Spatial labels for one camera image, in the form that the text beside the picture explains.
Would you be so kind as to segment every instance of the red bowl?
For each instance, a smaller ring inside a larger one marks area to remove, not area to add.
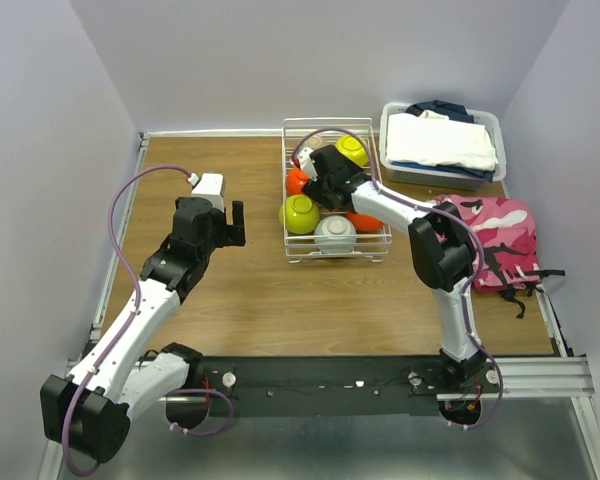
[[[300,195],[302,193],[302,187],[309,181],[309,175],[304,173],[298,167],[295,167],[289,176],[287,177],[286,186],[289,195]]]
[[[369,215],[362,215],[361,213],[347,212],[347,218],[351,220],[356,230],[363,233],[375,232],[384,226],[384,223],[380,220],[376,220]]]

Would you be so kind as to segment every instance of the white towel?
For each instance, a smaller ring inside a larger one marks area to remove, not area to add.
[[[484,125],[397,113],[389,117],[387,161],[492,171],[498,160]]]

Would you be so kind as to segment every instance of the pink backpack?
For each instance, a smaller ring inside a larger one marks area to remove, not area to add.
[[[540,269],[536,224],[524,201],[459,195],[441,195],[434,200],[452,202],[484,245],[485,268],[474,288],[485,293],[499,292],[505,300],[517,303],[521,309],[518,318],[524,316],[525,305],[515,299],[517,290],[527,289],[531,296],[544,277],[565,275],[564,270]]]

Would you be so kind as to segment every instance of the green bowl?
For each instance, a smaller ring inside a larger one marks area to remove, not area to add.
[[[286,220],[287,230],[297,235],[313,232],[320,223],[320,211],[306,195],[292,195],[287,198],[285,204],[280,206],[278,217],[282,224],[285,224]]]

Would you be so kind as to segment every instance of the wooden table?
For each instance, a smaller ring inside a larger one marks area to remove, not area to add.
[[[216,250],[200,284],[153,338],[205,355],[436,354],[440,322],[433,296],[416,277],[408,239],[394,231],[385,262],[284,256],[278,209],[282,198],[280,138],[152,138],[144,167],[176,163],[226,177],[226,205],[245,202],[247,245]],[[386,181],[420,200],[448,189]],[[175,172],[140,181],[124,241],[136,272],[171,231],[174,200],[190,194]],[[477,192],[502,195],[499,184]],[[131,281],[119,266],[105,318],[110,325],[128,300]],[[535,297],[518,307],[474,293],[477,328],[496,354],[551,353]]]

